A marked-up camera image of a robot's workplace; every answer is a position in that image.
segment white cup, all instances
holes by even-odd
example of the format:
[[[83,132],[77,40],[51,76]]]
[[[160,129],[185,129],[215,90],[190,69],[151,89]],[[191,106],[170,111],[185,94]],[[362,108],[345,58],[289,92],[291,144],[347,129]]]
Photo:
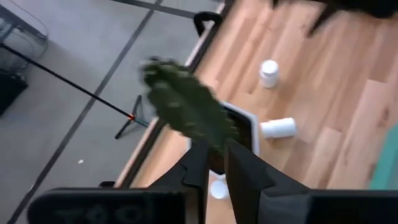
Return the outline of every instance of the white cup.
[[[271,88],[276,85],[279,76],[279,65],[273,60],[266,60],[260,67],[261,84],[265,88]]]
[[[228,198],[228,186],[222,180],[215,180],[210,186],[210,194],[216,199]]]
[[[260,127],[265,138],[286,138],[297,134],[296,122],[293,118],[263,122]]]

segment wooden table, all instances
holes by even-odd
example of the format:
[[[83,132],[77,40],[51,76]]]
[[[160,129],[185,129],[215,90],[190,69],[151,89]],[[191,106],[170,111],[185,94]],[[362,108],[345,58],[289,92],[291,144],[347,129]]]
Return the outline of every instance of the wooden table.
[[[261,138],[262,159],[309,187],[365,189],[398,119],[398,21],[341,12],[306,39],[321,6],[296,1],[273,11],[268,1],[238,1],[195,75],[260,122],[296,120],[297,137]],[[258,75],[268,58],[280,65],[280,83],[270,90]],[[132,187],[150,185],[185,146],[183,136],[164,128]],[[209,197],[207,223],[234,223],[230,201]]]

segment green plant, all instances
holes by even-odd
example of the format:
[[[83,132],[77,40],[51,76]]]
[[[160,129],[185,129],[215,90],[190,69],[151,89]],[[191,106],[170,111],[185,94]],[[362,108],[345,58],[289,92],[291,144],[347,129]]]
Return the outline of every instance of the green plant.
[[[223,153],[227,138],[237,139],[234,121],[187,68],[173,60],[151,58],[143,68],[149,87],[148,99],[157,115],[170,127],[193,141],[204,138],[212,149]]]

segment gray floor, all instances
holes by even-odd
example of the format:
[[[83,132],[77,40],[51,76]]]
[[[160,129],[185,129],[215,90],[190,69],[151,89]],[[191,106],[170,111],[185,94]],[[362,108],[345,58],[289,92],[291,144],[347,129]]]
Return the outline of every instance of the gray floor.
[[[139,81],[140,61],[158,55],[184,62],[198,40],[190,19],[163,12],[154,12],[135,39],[149,10],[108,0],[16,2],[50,32],[40,63],[92,92],[101,90],[101,97],[128,112],[136,96],[145,92]],[[218,3],[164,0],[162,5],[195,12],[214,11]],[[1,223],[10,219],[60,146],[63,152],[34,197],[54,187],[96,187],[115,180],[145,131],[132,125],[115,140],[125,117],[98,102],[87,107],[90,97],[41,70],[30,67],[27,75],[29,88],[0,119]],[[89,110],[80,116],[84,108]],[[153,115],[144,100],[145,119]],[[76,123],[79,116],[84,119]],[[70,132],[74,124],[76,130]],[[70,138],[63,141],[68,133]],[[18,223],[26,223],[24,215]]]

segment white container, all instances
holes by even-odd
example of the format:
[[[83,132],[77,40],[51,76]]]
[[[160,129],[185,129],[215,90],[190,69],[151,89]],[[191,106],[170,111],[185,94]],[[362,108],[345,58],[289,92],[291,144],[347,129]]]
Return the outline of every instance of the white container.
[[[276,85],[279,78],[279,66],[276,61],[266,60],[260,67],[260,80],[265,88],[272,88]]]
[[[216,180],[210,186],[210,194],[215,199],[226,199],[229,197],[228,186],[224,181]]]
[[[260,127],[265,138],[286,138],[297,134],[296,122],[293,118],[263,122]]]
[[[251,148],[251,151],[253,152],[253,154],[258,156],[260,154],[260,143],[259,143],[259,135],[258,135],[259,129],[258,129],[257,116],[252,114],[252,113],[249,113],[249,112],[247,112],[245,110],[242,110],[241,108],[238,108],[237,106],[232,105],[231,103],[221,102],[221,104],[225,108],[227,108],[227,109],[229,109],[231,111],[237,112],[240,115],[245,116],[248,120],[250,120],[251,132],[252,132],[252,136],[251,136],[252,148]],[[187,150],[189,150],[190,148],[191,148],[191,139],[187,138]],[[210,170],[210,175],[213,175],[218,180],[223,180],[225,182],[225,178],[226,178],[225,174],[219,175],[216,172]]]

